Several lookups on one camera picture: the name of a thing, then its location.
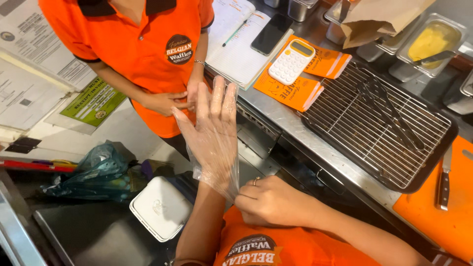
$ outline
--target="bracelet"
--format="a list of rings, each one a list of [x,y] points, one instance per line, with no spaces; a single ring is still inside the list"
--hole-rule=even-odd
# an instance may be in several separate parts
[[[202,61],[200,61],[200,60],[197,60],[197,59],[196,59],[196,60],[194,60],[194,62],[195,62],[195,63],[201,63],[203,66],[205,66],[205,62],[202,62]]]

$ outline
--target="knife handle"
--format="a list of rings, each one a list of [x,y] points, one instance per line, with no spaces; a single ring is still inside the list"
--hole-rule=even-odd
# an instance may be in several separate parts
[[[450,194],[450,177],[448,173],[442,172],[438,183],[437,204],[443,211],[447,210],[448,195]]]

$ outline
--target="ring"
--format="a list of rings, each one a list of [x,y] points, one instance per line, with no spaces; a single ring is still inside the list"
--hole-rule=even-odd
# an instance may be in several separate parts
[[[253,180],[253,186],[256,186],[256,181],[260,180],[260,179],[261,179],[261,177],[257,177],[255,180]]]

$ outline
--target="clear plastic glove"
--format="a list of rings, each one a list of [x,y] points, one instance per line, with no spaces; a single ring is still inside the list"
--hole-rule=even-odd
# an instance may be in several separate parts
[[[237,90],[231,83],[225,91],[221,76],[213,81],[211,100],[207,86],[199,83],[196,126],[187,116],[173,108],[179,129],[187,142],[187,152],[194,165],[195,179],[209,184],[231,203],[238,194]]]

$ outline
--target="yellow calculator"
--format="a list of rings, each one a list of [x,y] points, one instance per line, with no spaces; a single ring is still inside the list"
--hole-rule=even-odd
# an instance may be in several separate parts
[[[291,85],[315,56],[315,49],[302,42],[292,40],[269,67],[269,75],[284,85]]]

